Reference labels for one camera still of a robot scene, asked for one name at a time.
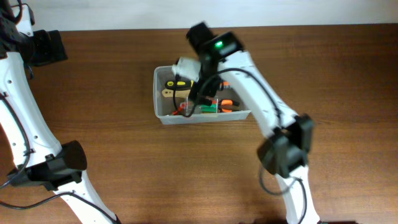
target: green light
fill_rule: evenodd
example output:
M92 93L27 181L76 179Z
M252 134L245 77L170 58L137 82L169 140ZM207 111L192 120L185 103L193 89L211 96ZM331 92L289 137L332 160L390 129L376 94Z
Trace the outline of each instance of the green light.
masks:
M216 48L222 48L222 47L223 47L223 42L222 42L222 41L217 42L217 43L215 44L215 47L216 47Z

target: white wall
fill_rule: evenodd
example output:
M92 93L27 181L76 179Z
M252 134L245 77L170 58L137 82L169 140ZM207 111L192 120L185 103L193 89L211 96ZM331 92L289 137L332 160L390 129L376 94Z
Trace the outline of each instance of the white wall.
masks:
M398 0L23 0L35 29L99 30L398 22Z

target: brown tabletop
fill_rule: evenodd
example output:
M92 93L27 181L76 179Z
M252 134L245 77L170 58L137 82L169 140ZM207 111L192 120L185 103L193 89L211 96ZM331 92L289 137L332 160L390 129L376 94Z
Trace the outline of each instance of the brown tabletop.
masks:
M234 30L274 90L316 121L310 187L323 220L398 220L398 25ZM196 57L183 30L62 32L69 60L29 81L61 143L78 140L88 175L123 223L252 223L285 217L282 197L258 184L263 141L243 121L166 126L154 114L154 69ZM13 168L0 135L0 180ZM273 176L267 184L277 189ZM0 191L28 205L44 187ZM61 199L1 223L78 223Z

